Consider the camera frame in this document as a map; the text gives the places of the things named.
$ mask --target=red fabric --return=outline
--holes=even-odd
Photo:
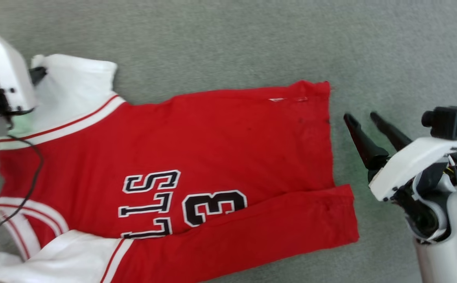
[[[124,103],[86,129],[37,145],[45,164],[31,199],[58,211],[70,229],[109,238],[158,231],[161,227],[154,221],[170,218],[176,236],[135,241],[142,243],[141,262],[146,265],[162,262],[187,273],[182,263],[202,261],[202,253],[207,252],[189,257],[202,248],[200,241],[225,245],[217,249],[227,252],[235,243],[252,253],[234,249],[248,260],[235,260],[234,253],[224,261],[221,253],[210,251],[207,261],[217,266],[210,267],[213,272],[200,278],[193,268],[186,279],[209,279],[353,242],[357,229],[352,195],[347,187],[332,189],[329,93],[327,82],[301,81],[288,87],[181,95],[161,104]],[[0,172],[5,179],[0,196],[24,197],[37,165],[31,148],[0,151]],[[123,191],[128,176],[144,179],[170,170],[181,173],[175,188],[160,189],[160,183],[167,182],[162,178],[148,191]],[[227,215],[234,203],[220,202],[219,213],[209,213],[206,205],[196,206],[196,213],[204,214],[206,222],[193,229],[186,222],[186,199],[234,190],[244,195],[247,208]],[[168,211],[119,217],[119,208],[158,205],[160,200],[154,197],[166,192],[172,193]],[[274,208],[281,211],[280,216]],[[258,216],[243,221],[247,213]],[[215,220],[223,222],[224,228],[213,231],[210,238],[212,228],[206,225]],[[305,223],[298,225],[298,220]],[[53,239],[46,225],[34,223],[33,228],[42,247]],[[191,243],[185,251],[180,249],[183,237]],[[171,276],[165,270],[164,274],[149,268],[142,272],[148,272],[151,281],[167,281]]]

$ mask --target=gray carpet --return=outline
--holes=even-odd
[[[409,136],[425,110],[457,105],[457,0],[0,0],[0,34],[26,58],[64,53],[119,64],[132,103],[216,88],[328,80],[337,184],[356,196],[360,240],[214,282],[420,282],[401,211],[377,202],[343,124],[377,110]],[[15,252],[0,230],[0,251]]]

